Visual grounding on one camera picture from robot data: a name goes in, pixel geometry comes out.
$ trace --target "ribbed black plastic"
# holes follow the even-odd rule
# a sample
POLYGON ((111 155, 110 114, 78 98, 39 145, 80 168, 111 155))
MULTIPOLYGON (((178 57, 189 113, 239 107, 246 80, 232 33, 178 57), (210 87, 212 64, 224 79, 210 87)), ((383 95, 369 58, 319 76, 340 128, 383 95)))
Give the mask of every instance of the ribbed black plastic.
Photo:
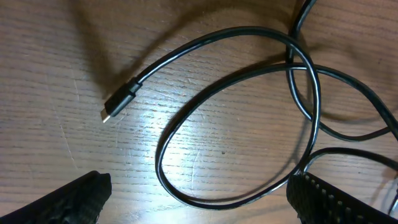
POLYGON ((398 223, 308 172, 291 175, 286 194, 303 224, 398 223))
POLYGON ((97 171, 0 218, 1 224, 95 224, 112 192, 111 176, 97 171))

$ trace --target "wood grain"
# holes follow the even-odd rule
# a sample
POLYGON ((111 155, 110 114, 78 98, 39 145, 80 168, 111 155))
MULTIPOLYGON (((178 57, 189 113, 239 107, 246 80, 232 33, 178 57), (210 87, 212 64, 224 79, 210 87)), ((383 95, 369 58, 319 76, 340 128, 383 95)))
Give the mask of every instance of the wood grain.
MULTIPOLYGON (((0 215, 91 171, 108 172, 113 194, 99 223, 299 223, 285 189, 230 211, 186 207, 154 173, 157 141, 170 118, 215 80, 283 55, 260 37, 222 40, 192 52, 145 82, 134 103, 106 124, 104 99, 167 52, 209 32, 266 26, 287 32, 293 0, 0 1, 0 215)), ((315 63, 361 80, 398 116, 398 3, 318 1, 302 42, 315 63)), ((304 73, 297 73, 306 93, 304 73)), ((345 134, 385 126, 359 92, 321 77, 322 120, 345 134)), ((241 195, 286 175, 308 138, 284 73, 218 93, 172 139, 167 177, 197 197, 241 195)), ((398 158, 391 134, 361 143, 321 132, 315 149, 353 147, 398 158)), ((327 156, 311 172, 386 212, 395 174, 379 164, 327 156)))

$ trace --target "wooden table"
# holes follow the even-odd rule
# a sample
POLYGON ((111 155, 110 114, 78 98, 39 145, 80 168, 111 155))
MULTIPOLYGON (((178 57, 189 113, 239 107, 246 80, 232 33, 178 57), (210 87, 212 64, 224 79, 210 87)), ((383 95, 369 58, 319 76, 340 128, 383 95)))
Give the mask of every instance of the wooden table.
MULTIPOLYGON (((285 188, 223 212, 182 205, 154 172, 157 141, 170 118, 215 80, 284 46, 260 37, 222 40, 150 77, 127 109, 106 124, 106 97, 167 52, 209 32, 266 26, 287 32, 296 1, 0 1, 0 215, 91 171, 110 173, 113 193, 99 223, 299 223, 285 188)), ((398 116, 398 2, 319 0, 302 29, 315 63, 371 87, 398 116)), ((297 83, 306 93, 303 72, 297 83)), ((321 77, 322 120, 345 134, 385 126, 356 90, 321 77)), ((283 72, 225 89, 201 105, 172 139, 164 160, 189 195, 240 195, 286 175, 309 122, 283 72)), ((343 142, 320 132, 315 150, 353 147, 398 158, 392 134, 343 142)), ((326 156, 310 172, 385 212, 397 182, 375 162, 326 156)))

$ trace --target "coiled cable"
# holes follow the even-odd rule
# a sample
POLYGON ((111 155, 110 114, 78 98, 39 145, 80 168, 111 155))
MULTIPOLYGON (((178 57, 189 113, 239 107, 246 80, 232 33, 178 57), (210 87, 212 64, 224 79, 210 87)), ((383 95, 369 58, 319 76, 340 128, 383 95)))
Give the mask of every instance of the coiled cable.
POLYGON ((204 35, 173 50, 169 54, 160 58, 158 61, 154 62, 152 65, 149 65, 140 74, 138 74, 137 77, 133 78, 132 80, 124 84, 118 91, 116 91, 113 94, 113 96, 111 96, 111 98, 105 103, 105 109, 103 110, 103 112, 101 112, 101 115, 103 115, 103 120, 106 121, 109 117, 116 116, 130 101, 134 99, 137 90, 140 89, 140 87, 142 86, 143 82, 146 79, 148 79, 151 75, 153 75, 156 71, 158 71, 162 67, 184 56, 185 54, 199 47, 205 46, 207 44, 225 38, 235 37, 239 35, 259 35, 277 40, 286 45, 285 63, 260 66, 260 67, 248 67, 219 79, 218 81, 214 82, 213 84, 209 85, 204 90, 199 92, 185 106, 183 106, 183 108, 174 116, 174 118, 169 122, 164 132, 162 133, 162 136, 160 137, 157 145, 157 150, 155 155, 155 171, 157 174, 157 178, 159 179, 159 182, 162 184, 164 189, 170 195, 172 195, 178 201, 196 208, 209 209, 209 210, 226 210, 226 209, 240 207, 249 204, 251 202, 254 202, 264 197, 265 195, 273 192, 274 190, 278 189, 288 181, 290 175, 294 175, 298 172, 305 172, 310 166, 310 164, 312 164, 316 158, 324 154, 348 154, 348 155, 360 156, 370 160, 381 162, 384 165, 389 166, 394 170, 398 171, 398 162, 359 149, 329 148, 329 149, 320 149, 319 151, 311 154, 311 151, 317 139, 319 128, 324 132, 328 133, 330 136, 333 136, 334 138, 344 141, 365 141, 368 139, 376 138, 390 131, 398 140, 397 120, 388 110, 385 104, 381 101, 381 99, 375 94, 375 92, 372 91, 372 89, 367 87, 365 84, 361 83, 359 80, 343 72, 334 70, 332 68, 323 67, 321 65, 314 65, 309 54, 306 53, 306 51, 304 51, 304 49, 296 41, 297 37, 299 36, 300 28, 306 16, 308 15, 309 11, 311 10, 312 6, 315 4, 315 1, 316 0, 307 0, 304 2, 298 16, 296 17, 296 20, 293 23, 292 28, 289 31, 289 35, 265 27, 253 27, 253 26, 233 27, 204 35), (294 63, 293 61, 294 54, 298 55, 302 59, 303 63, 294 63), (312 96, 313 96, 312 114, 309 112, 309 109, 306 108, 305 105, 303 104, 302 97, 300 96, 300 93, 297 89, 294 80, 294 70, 306 70, 310 78, 310 83, 312 87, 312 96), (248 196, 245 195, 245 197, 243 198, 234 197, 234 198, 224 198, 224 199, 215 199, 215 200, 201 199, 185 195, 183 192, 176 189, 167 180, 163 172, 162 159, 166 152, 168 143, 171 141, 173 135, 178 131, 179 127, 181 127, 183 122, 204 101, 206 101, 208 98, 218 93, 219 91, 231 85, 234 85, 235 83, 247 80, 248 78, 272 72, 281 72, 281 71, 286 72, 290 93, 292 95, 292 98, 294 99, 295 104, 297 105, 299 110, 304 114, 304 116, 312 121, 310 137, 307 146, 305 148, 305 151, 298 164, 289 172, 288 175, 286 175, 276 183, 272 184, 270 187, 262 189, 258 192, 254 192, 252 195, 248 196), (377 112, 380 114, 381 118, 387 124, 387 127, 362 136, 347 136, 338 133, 329 128, 328 126, 326 126, 325 124, 321 123, 320 122, 321 89, 320 89, 318 73, 338 79, 352 86, 353 88, 357 89, 359 92, 361 92, 375 107, 377 112))

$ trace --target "black wire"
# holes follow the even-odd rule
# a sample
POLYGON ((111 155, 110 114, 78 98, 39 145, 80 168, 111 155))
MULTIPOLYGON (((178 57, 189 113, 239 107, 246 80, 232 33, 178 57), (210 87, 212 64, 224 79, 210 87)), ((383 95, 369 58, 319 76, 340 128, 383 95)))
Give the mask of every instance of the black wire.
POLYGON ((396 137, 398 140, 398 122, 396 121, 395 117, 392 113, 387 109, 385 104, 380 100, 380 98, 373 92, 369 87, 365 84, 361 83, 359 80, 345 74, 334 70, 332 68, 323 67, 320 65, 314 65, 309 54, 306 53, 301 46, 296 42, 296 38, 299 35, 300 28, 303 24, 305 17, 307 16, 308 12, 310 11, 311 7, 314 5, 315 0, 307 0, 305 1, 303 7, 301 8, 296 20, 289 32, 289 35, 285 35, 279 31, 268 29, 264 27, 234 27, 224 30, 219 30, 198 39, 195 39, 176 50, 172 51, 171 53, 167 54, 166 56, 162 57, 152 65, 148 66, 145 70, 143 70, 136 78, 135 82, 138 85, 141 85, 147 78, 149 78, 152 74, 156 71, 161 69, 162 67, 166 66, 167 64, 173 62, 174 60, 180 58, 181 56, 195 50, 199 47, 204 45, 210 44, 217 40, 225 39, 228 37, 234 37, 239 35, 260 35, 264 37, 269 37, 274 40, 278 40, 279 42, 284 43, 287 46, 287 53, 286 53, 286 63, 276 64, 276 65, 269 65, 265 67, 256 67, 256 68, 247 68, 232 73, 220 80, 214 82, 210 86, 206 87, 204 90, 199 92, 196 96, 194 96, 170 121, 170 123, 165 128, 156 151, 155 157, 155 171, 157 177, 164 187, 164 189, 177 200, 187 205, 197 207, 197 208, 204 208, 210 210, 225 210, 240 207, 245 204, 249 204, 254 202, 261 197, 273 192, 274 190, 278 189, 282 185, 284 185, 290 175, 296 174, 297 172, 303 172, 308 169, 311 163, 318 157, 324 154, 349 154, 354 156, 361 156, 370 160, 374 160, 377 162, 381 162, 382 164, 389 166, 395 170, 398 170, 398 163, 388 159, 384 156, 380 156, 375 153, 362 151, 358 149, 347 149, 347 148, 329 148, 329 149, 321 149, 317 152, 311 154, 313 146, 315 144, 318 129, 319 127, 324 130, 324 132, 328 133, 329 135, 345 140, 345 141, 364 141, 368 139, 372 139, 378 137, 380 135, 386 134, 389 131, 396 137), (297 54, 303 61, 303 63, 293 63, 293 56, 297 54), (310 77, 311 86, 312 86, 312 93, 313 93, 313 112, 310 114, 308 109, 302 103, 300 93, 297 89, 294 80, 294 70, 306 70, 307 74, 310 77), (272 72, 281 72, 285 71, 286 76, 289 83, 290 92, 292 97, 298 106, 299 110, 307 117, 308 119, 312 120, 312 128, 310 132, 310 137, 301 157, 299 163, 293 168, 292 171, 284 178, 280 179, 278 182, 273 184, 270 187, 267 187, 264 190, 260 190, 259 192, 255 193, 254 195, 248 196, 238 201, 234 201, 233 199, 237 199, 237 197, 225 198, 225 199, 200 199, 194 198, 184 193, 180 192, 176 189, 166 178, 163 168, 162 168, 162 159, 166 152, 167 145, 172 139, 173 135, 177 132, 179 127, 183 124, 183 122, 193 113, 195 109, 197 109, 204 101, 206 101, 209 97, 213 96, 217 92, 221 91, 224 88, 227 88, 231 85, 234 85, 237 82, 241 82, 248 78, 256 77, 258 75, 268 74, 272 72), (375 131, 370 134, 366 134, 363 136, 347 136, 344 134, 340 134, 328 126, 320 123, 320 83, 318 79, 318 73, 322 73, 324 75, 328 75, 329 77, 336 78, 348 85, 352 86, 353 88, 360 91, 375 107, 377 112, 380 114, 384 122, 387 124, 386 128, 381 130, 375 131), (224 204, 213 204, 212 202, 225 202, 224 204))
MULTIPOLYGON (((158 62, 155 62, 153 65, 151 65, 150 70, 152 69, 160 69, 163 66, 167 65, 168 63, 172 62, 173 60, 181 57, 183 54, 186 54, 192 50, 197 49, 198 47, 201 47, 205 44, 209 44, 211 42, 220 40, 222 38, 228 38, 232 36, 237 36, 237 35, 260 35, 264 37, 270 37, 272 39, 278 40, 291 48, 293 48, 298 56, 301 57, 303 60, 304 64, 306 65, 308 74, 311 79, 311 84, 312 84, 312 90, 313 90, 313 104, 315 105, 313 107, 313 113, 316 115, 315 119, 312 121, 312 128, 311 128, 311 133, 310 133, 310 138, 307 143, 307 147, 305 152, 303 153, 303 156, 299 162, 301 164, 304 162, 309 154, 311 153, 311 150, 313 148, 313 145, 315 144, 317 134, 318 134, 318 125, 319 125, 319 119, 320 119, 320 86, 319 86, 319 79, 318 75, 313 68, 313 63, 311 59, 308 57, 308 55, 302 50, 302 48, 299 46, 298 43, 286 34, 283 34, 279 31, 273 30, 273 29, 266 29, 263 27, 236 27, 236 28, 231 28, 231 29, 225 29, 225 30, 220 30, 208 35, 205 35, 203 37, 200 37, 197 40, 193 40, 180 48, 174 50, 173 52, 169 53, 168 55, 162 57, 158 62)), ((270 66, 266 67, 266 72, 263 73, 270 73, 270 72, 276 72, 278 70, 285 70, 285 69, 277 69, 275 66, 270 66)), ((290 172, 289 175, 286 175, 284 178, 273 184, 272 186, 266 188, 265 190, 262 190, 248 198, 242 199, 238 202, 232 202, 229 204, 224 204, 224 205, 209 205, 206 203, 199 203, 197 201, 200 200, 192 200, 191 197, 187 197, 185 194, 182 192, 178 191, 166 178, 163 168, 162 168, 162 159, 165 154, 166 148, 168 143, 170 142, 171 138, 177 132, 178 128, 183 124, 183 122, 191 115, 191 113, 198 108, 204 101, 206 101, 209 97, 213 96, 217 92, 221 91, 222 89, 231 86, 237 82, 243 81, 247 78, 253 77, 253 75, 257 76, 260 75, 258 73, 259 70, 253 70, 249 73, 237 73, 235 77, 228 76, 228 78, 224 77, 217 82, 211 84, 210 86, 206 87, 203 91, 201 91, 199 94, 197 94, 190 102, 188 102, 181 110, 180 112, 177 113, 177 115, 174 117, 173 120, 168 124, 166 130, 164 131, 163 135, 164 138, 161 138, 159 140, 158 146, 157 146, 157 152, 156 152, 156 157, 155 157, 155 170, 157 177, 162 184, 162 186, 165 188, 165 190, 173 195, 177 200, 179 200, 182 203, 186 203, 187 205, 191 205, 194 207, 198 208, 204 208, 204 209, 211 209, 211 210, 224 210, 224 209, 231 209, 231 208, 236 208, 242 205, 245 205, 247 203, 251 203, 255 200, 258 200, 259 198, 265 196, 266 194, 271 193, 272 191, 278 189, 280 186, 286 183, 287 179, 291 174, 294 174, 298 171, 299 169, 299 164, 290 172)), ((140 83, 141 80, 145 80, 147 78, 145 74, 140 74, 137 77, 137 82, 140 83)))
MULTIPOLYGON (((317 0, 307 0, 304 2, 301 10, 297 14, 296 20, 294 20, 293 22, 292 28, 289 30, 289 36, 293 37, 294 39, 298 39, 301 26, 303 25, 306 16, 310 12, 312 6, 315 4, 316 1, 317 0)), ((286 47, 285 61, 286 63, 293 63, 294 61, 293 50, 288 47, 286 47)), ((287 77, 287 83, 289 84, 290 94, 292 95, 294 103, 297 105, 299 110, 304 114, 304 116, 309 120, 311 120, 312 115, 305 107, 305 104, 302 102, 301 94, 294 80, 293 70, 286 71, 286 77, 287 77)), ((337 131, 329 128, 327 125, 323 124, 322 122, 320 123, 320 128, 322 131, 326 132, 327 134, 329 134, 334 138, 344 141, 351 141, 351 142, 370 140, 382 136, 383 134, 387 134, 390 131, 389 128, 382 128, 380 130, 362 136, 348 136, 345 134, 338 133, 337 131)))
MULTIPOLYGON (((316 65, 315 68, 317 69, 318 73, 328 75, 329 77, 336 78, 338 80, 341 80, 348 85, 352 86, 353 88, 357 89, 360 91, 372 104, 373 106, 377 109, 379 114, 383 117, 385 122, 387 124, 390 124, 391 129, 393 130, 393 133, 398 135, 398 130, 394 127, 397 127, 397 121, 394 119, 394 117, 391 115, 391 112, 386 108, 384 103, 380 100, 380 98, 375 94, 375 92, 372 91, 369 87, 367 87, 365 84, 361 83, 359 80, 345 74, 342 72, 339 72, 337 70, 334 70, 332 68, 327 68, 323 67, 320 65, 316 65)), ((256 77, 258 75, 262 74, 267 74, 271 72, 280 72, 280 71, 286 71, 286 70, 306 70, 306 67, 303 66, 302 63, 293 63, 293 64, 276 64, 276 65, 270 65, 262 68, 256 68, 255 70, 241 70, 235 73, 232 73, 228 75, 227 77, 224 77, 210 86, 206 87, 204 90, 199 92, 195 97, 193 97, 176 115, 173 120, 169 123, 167 126, 167 129, 164 131, 162 138, 160 139, 158 143, 158 148, 157 148, 157 157, 156 157, 156 162, 155 162, 155 168, 156 172, 158 174, 158 178, 160 180, 160 183, 166 188, 166 190, 173 195, 177 200, 186 203, 187 205, 191 205, 194 207, 198 208, 204 208, 204 209, 216 209, 216 210, 221 210, 221 209, 229 209, 229 208, 236 208, 238 206, 242 206, 244 204, 247 204, 249 202, 253 202, 271 192, 274 190, 278 189, 281 185, 286 183, 287 179, 289 178, 290 175, 294 174, 295 171, 297 171, 296 167, 294 170, 290 172, 290 174, 287 177, 284 177, 280 181, 278 181, 276 184, 258 192, 257 194, 254 194, 252 197, 249 197, 249 200, 242 200, 240 202, 235 202, 235 203, 230 203, 227 205, 208 205, 208 204, 203 204, 203 203, 197 203, 196 201, 201 201, 201 202, 213 202, 213 201, 221 201, 219 200, 198 200, 192 197, 189 197, 180 191, 178 191, 175 187, 173 187, 170 182, 166 179, 163 170, 162 170, 162 158, 165 153, 165 150, 167 148, 167 144, 171 140, 172 136, 177 132, 178 128, 183 124, 183 122, 189 117, 189 115, 196 109, 198 108, 205 100, 207 100, 209 97, 213 96, 217 92, 221 91, 224 88, 227 88, 231 85, 234 85, 237 82, 241 82, 243 80, 246 80, 248 78, 256 77)), ((361 155, 360 153, 358 156, 362 156, 368 159, 374 160, 374 158, 369 157, 368 154, 361 155)), ((301 165, 301 161, 299 162, 298 166, 304 166, 306 163, 303 163, 301 165)))

